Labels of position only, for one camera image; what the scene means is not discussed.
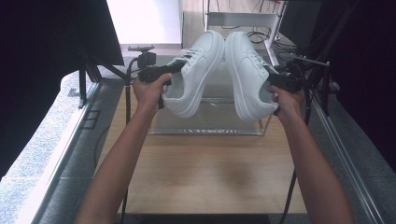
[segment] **wooden tabletop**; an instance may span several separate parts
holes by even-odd
[[[125,127],[124,94],[99,164]],[[265,136],[149,134],[129,187],[126,212],[282,213],[292,172],[289,145],[277,118],[271,119]],[[306,213],[298,184],[290,213]]]

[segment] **rack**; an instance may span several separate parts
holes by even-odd
[[[276,14],[239,13],[239,12],[211,12],[210,0],[206,0],[205,30],[209,26],[244,26],[244,27],[269,27],[273,32],[268,40],[264,41],[268,56],[273,67],[279,66],[272,48],[279,29],[280,21],[288,1],[282,1]]]

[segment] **forearm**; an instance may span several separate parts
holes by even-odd
[[[301,116],[282,123],[312,223],[353,223],[347,196]]]
[[[113,221],[131,182],[152,116],[138,109],[131,117],[95,174],[77,222],[91,218]]]

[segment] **black curtain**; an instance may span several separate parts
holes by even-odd
[[[361,0],[334,45],[337,97],[396,171],[395,1]]]
[[[0,177],[7,173],[60,90],[95,57],[123,65],[106,0],[0,2]]]

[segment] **hand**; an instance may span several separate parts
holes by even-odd
[[[144,109],[154,115],[158,111],[158,100],[163,93],[163,83],[171,79],[172,74],[164,74],[152,83],[143,83],[137,78],[134,81],[134,96],[137,109]]]
[[[279,103],[281,108],[277,116],[284,122],[292,119],[293,116],[301,117],[301,106],[304,102],[304,92],[298,91],[290,93],[276,86],[269,86],[267,90],[274,93],[274,102]]]

